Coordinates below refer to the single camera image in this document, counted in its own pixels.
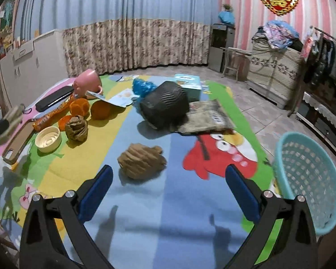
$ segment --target metal screw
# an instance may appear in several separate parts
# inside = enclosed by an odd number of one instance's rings
[[[274,195],[274,193],[272,193],[270,190],[265,190],[264,191],[264,196],[266,198],[271,198],[271,197],[273,197],[273,195]]]
[[[74,195],[75,195],[75,191],[73,191],[73,190],[68,190],[65,193],[65,196],[68,197],[68,198],[74,197]]]
[[[41,195],[40,194],[35,194],[33,197],[32,197],[32,200],[33,201],[39,201],[41,198]]]
[[[298,195],[298,196],[297,196],[297,199],[298,199],[298,201],[300,201],[300,202],[304,202],[304,201],[306,200],[305,197],[302,196],[302,195]]]

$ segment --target cartoon rug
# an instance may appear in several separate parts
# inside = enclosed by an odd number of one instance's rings
[[[172,80],[140,78],[157,85]],[[101,79],[106,98],[132,86],[132,77],[118,82],[108,76]],[[48,93],[72,82],[72,78],[60,82]],[[114,171],[113,184],[85,227],[114,267],[223,268],[253,227],[225,182],[226,166],[234,163],[262,190],[271,186],[273,172],[230,89],[210,81],[204,84],[201,100],[219,100],[236,126],[234,135],[196,137],[158,132],[129,106],[109,120],[89,117],[88,138],[81,145],[71,144],[61,133],[59,148],[42,154],[34,144],[34,135],[13,166],[3,162],[5,147],[0,147],[0,220],[15,246],[20,246],[26,210],[35,193],[60,197],[108,164]],[[23,121],[42,115],[33,105]],[[122,177],[117,157],[130,143],[162,147],[167,168],[146,182]],[[79,261],[62,221],[56,224],[70,257]],[[277,223],[259,261],[268,257],[279,227]]]

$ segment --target cabinet door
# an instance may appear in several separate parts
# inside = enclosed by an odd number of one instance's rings
[[[42,92],[68,78],[61,33],[52,31],[38,37],[34,48]]]
[[[14,68],[17,74],[17,91],[12,96],[15,96],[15,104],[23,103],[28,107],[42,94],[34,52],[14,61]]]
[[[2,83],[3,83],[3,92],[4,97],[6,97],[9,103],[9,107],[16,105],[15,95],[19,90],[16,88],[18,79],[17,70],[14,67],[14,59],[13,54],[7,54],[4,58],[0,60],[0,69],[2,75]]]

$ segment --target pink striped wall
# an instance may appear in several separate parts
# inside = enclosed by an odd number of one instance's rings
[[[310,25],[316,26],[336,37],[335,0],[299,0],[297,7],[284,16],[276,16],[260,0],[219,0],[231,4],[235,15],[234,46],[251,50],[251,38],[258,27],[269,20],[284,20],[292,25],[304,41]]]

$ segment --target tissue box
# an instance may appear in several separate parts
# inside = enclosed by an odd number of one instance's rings
[[[199,76],[175,74],[174,79],[186,91],[189,102],[199,101],[202,91]]]

